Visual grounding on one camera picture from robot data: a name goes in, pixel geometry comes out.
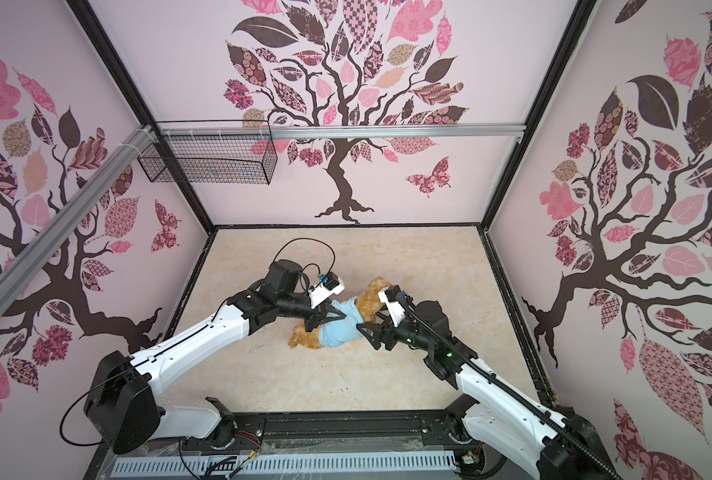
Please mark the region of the aluminium rail back wall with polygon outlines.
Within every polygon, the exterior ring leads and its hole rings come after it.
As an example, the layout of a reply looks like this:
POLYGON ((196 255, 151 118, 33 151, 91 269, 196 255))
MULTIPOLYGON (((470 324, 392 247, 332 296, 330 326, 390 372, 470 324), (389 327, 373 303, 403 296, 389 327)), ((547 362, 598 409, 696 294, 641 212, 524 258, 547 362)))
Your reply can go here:
POLYGON ((185 126, 161 123, 164 136, 263 135, 273 139, 355 139, 400 137, 516 137, 521 138, 526 126, 518 123, 464 123, 449 125, 369 125, 369 126, 274 126, 259 127, 204 126, 191 122, 185 126))

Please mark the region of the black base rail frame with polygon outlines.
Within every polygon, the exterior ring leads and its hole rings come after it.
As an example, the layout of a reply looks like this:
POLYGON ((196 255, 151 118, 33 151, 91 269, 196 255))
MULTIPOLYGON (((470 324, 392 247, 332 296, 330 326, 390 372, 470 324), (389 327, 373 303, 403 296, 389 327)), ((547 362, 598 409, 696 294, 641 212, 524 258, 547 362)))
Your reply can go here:
POLYGON ((137 450, 116 455, 102 446, 92 458, 86 479, 107 479, 120 457, 179 455, 247 455, 446 451, 458 471, 244 476, 234 470, 221 479, 533 479, 492 447, 466 439, 457 415, 469 405, 464 397, 444 409, 353 412, 240 413, 238 431, 226 448, 197 439, 152 440, 137 450))

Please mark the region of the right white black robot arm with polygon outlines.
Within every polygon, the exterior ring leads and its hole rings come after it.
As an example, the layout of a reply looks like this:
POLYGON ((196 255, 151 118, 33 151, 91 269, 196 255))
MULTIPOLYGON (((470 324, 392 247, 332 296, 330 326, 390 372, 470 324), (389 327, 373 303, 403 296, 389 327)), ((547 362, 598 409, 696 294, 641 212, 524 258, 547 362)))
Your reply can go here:
POLYGON ((374 349, 403 344, 469 405, 457 415, 466 439, 492 447, 533 479, 618 479, 595 428, 531 399, 455 337, 436 301, 388 302, 380 323, 357 326, 374 349))

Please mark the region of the light blue bear hoodie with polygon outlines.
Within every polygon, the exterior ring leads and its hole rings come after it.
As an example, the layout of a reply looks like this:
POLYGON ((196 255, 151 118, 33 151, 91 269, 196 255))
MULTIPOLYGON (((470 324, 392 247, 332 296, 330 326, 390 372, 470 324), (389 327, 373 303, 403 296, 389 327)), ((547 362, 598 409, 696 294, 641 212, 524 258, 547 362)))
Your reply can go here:
POLYGON ((318 341, 324 348, 337 348, 364 337, 356 326, 364 322, 364 317, 357 307, 357 297, 347 301, 332 301, 347 317, 343 320, 332 320, 320 326, 318 341))

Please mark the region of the brown plush teddy bear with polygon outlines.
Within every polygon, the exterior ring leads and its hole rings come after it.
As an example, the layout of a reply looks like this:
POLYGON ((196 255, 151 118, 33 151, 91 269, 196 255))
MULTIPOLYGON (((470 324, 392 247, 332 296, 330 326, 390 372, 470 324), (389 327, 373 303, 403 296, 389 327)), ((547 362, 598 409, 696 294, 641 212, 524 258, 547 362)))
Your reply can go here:
POLYGON ((333 301, 332 305, 345 315, 343 319, 333 320, 316 327, 311 332, 305 330, 305 325, 296 325, 287 341, 289 348, 307 348, 311 350, 323 348, 338 348, 355 340, 363 338, 357 326, 363 323, 374 323, 377 313, 383 303, 379 293, 392 286, 392 283, 382 277, 369 281, 365 291, 345 302, 333 301))

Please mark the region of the aluminium rail wall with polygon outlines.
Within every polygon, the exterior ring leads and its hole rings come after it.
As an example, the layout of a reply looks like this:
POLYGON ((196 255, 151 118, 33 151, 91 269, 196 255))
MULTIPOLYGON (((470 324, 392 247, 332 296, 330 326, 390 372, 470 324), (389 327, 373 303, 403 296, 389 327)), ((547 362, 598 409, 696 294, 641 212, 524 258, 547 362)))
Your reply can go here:
POLYGON ((0 275, 0 318, 99 201, 104 191, 154 140, 151 126, 141 125, 134 129, 87 184, 59 209, 50 223, 16 256, 11 266, 4 269, 0 275))
POLYGON ((185 126, 161 123, 164 136, 263 135, 273 139, 355 139, 400 137, 516 137, 521 138, 526 126, 518 123, 464 123, 449 125, 369 125, 369 126, 274 126, 259 127, 204 126, 191 122, 185 126))

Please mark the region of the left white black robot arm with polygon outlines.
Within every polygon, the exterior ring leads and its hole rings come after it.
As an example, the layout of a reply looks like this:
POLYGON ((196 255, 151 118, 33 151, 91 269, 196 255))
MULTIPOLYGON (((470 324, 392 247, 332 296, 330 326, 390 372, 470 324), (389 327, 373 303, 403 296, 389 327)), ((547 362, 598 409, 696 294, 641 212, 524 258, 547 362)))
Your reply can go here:
POLYGON ((194 326, 131 356, 118 351, 96 370, 83 411, 116 455, 154 439, 193 438, 223 449, 238 431, 235 415, 218 399, 195 406, 167 406, 161 396, 178 378, 219 350, 254 334, 279 317, 303 320, 306 330, 344 314, 331 298, 345 286, 333 272, 304 291, 296 289, 303 268, 275 260, 266 276, 225 299, 194 326))

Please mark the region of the aluminium rail left wall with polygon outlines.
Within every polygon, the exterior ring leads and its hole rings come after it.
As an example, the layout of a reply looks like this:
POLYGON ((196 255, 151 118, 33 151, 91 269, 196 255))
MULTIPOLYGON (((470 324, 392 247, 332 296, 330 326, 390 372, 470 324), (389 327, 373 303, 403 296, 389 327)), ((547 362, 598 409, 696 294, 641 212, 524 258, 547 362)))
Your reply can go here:
POLYGON ((0 275, 0 318, 99 201, 104 191, 154 140, 151 126, 141 125, 134 129, 87 184, 59 209, 50 223, 16 256, 11 266, 4 269, 0 275))

